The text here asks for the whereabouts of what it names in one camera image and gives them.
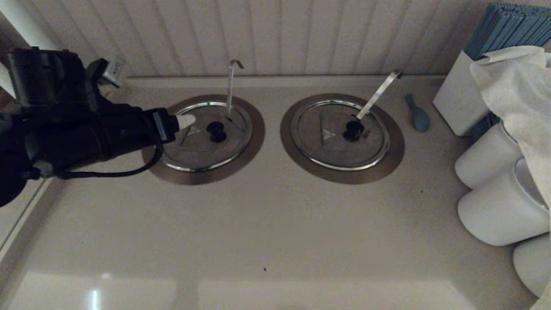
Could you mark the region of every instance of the round lid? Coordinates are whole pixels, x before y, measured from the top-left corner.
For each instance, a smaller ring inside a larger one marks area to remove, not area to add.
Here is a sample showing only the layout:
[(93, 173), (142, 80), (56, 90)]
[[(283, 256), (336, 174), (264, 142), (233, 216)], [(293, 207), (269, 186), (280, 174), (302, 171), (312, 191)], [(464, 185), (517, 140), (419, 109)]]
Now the round lid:
[(388, 152), (390, 136), (373, 111), (358, 120), (361, 108), (345, 100), (305, 105), (291, 121), (293, 142), (307, 158), (324, 167), (343, 171), (370, 168)]
[(226, 103), (204, 101), (187, 106), (175, 115), (193, 114), (197, 121), (176, 133), (176, 141), (164, 147), (162, 161), (176, 170), (199, 172), (231, 162), (247, 147), (252, 121), (234, 104), (228, 117)]

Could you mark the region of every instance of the countertop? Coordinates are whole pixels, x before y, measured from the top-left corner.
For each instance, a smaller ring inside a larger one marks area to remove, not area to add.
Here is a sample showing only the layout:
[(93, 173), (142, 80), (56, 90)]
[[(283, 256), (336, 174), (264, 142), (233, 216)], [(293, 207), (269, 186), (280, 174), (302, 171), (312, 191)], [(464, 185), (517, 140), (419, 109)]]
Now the countertop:
[[(219, 82), (151, 81), (129, 83), (116, 98), (153, 108), (225, 93)], [(229, 178), (186, 186), (144, 172), (65, 181), (0, 308), (487, 310), (534, 303), (514, 271), (513, 247), (482, 243), (458, 218), (457, 202), (469, 190), (453, 164), (470, 140), (456, 137), (431, 104), (438, 83), (405, 77), (377, 102), (401, 128), (405, 154), (391, 175), (363, 185), (300, 168), (283, 148), (279, 125), (300, 99), (369, 99), (376, 83), (267, 85), (234, 90), (260, 111), (266, 136), (252, 162)], [(408, 92), (429, 114), (428, 132), (413, 129)], [(134, 152), (90, 170), (142, 164)]]

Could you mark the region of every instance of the white towel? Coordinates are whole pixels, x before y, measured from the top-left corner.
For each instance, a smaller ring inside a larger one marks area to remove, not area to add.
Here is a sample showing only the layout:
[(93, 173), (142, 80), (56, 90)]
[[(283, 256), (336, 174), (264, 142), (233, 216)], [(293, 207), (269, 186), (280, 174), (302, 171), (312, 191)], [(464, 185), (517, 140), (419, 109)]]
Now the white towel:
[[(471, 64), (488, 109), (518, 142), (538, 190), (551, 207), (551, 68), (543, 48), (508, 47)], [(551, 284), (532, 310), (551, 309)]]

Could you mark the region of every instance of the black knob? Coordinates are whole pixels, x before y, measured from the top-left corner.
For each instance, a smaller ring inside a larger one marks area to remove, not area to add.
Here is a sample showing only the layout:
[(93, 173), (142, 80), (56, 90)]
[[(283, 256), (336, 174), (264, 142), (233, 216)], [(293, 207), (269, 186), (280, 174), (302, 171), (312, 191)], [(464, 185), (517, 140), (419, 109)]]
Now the black knob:
[(208, 124), (207, 131), (210, 133), (210, 140), (212, 142), (220, 143), (228, 137), (224, 132), (224, 124), (221, 122), (212, 122)]
[(364, 132), (364, 125), (358, 121), (350, 121), (346, 123), (346, 131), (343, 133), (343, 137), (346, 141), (356, 142), (360, 140), (362, 132)]

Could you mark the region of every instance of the warning triangle label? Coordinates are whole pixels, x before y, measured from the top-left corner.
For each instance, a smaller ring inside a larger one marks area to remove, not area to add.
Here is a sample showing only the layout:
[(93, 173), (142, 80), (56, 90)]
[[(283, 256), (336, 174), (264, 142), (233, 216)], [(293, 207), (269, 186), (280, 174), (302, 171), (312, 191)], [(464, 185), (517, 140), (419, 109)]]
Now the warning triangle label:
[(200, 132), (201, 132), (201, 130), (199, 128), (191, 125), (190, 130), (187, 131), (186, 137), (191, 137), (191, 136), (196, 135)]
[(327, 139), (331, 139), (332, 137), (336, 136), (337, 134), (332, 132), (332, 131), (329, 131), (327, 129), (323, 129), (322, 130), (322, 134), (323, 134), (323, 140), (327, 140)]

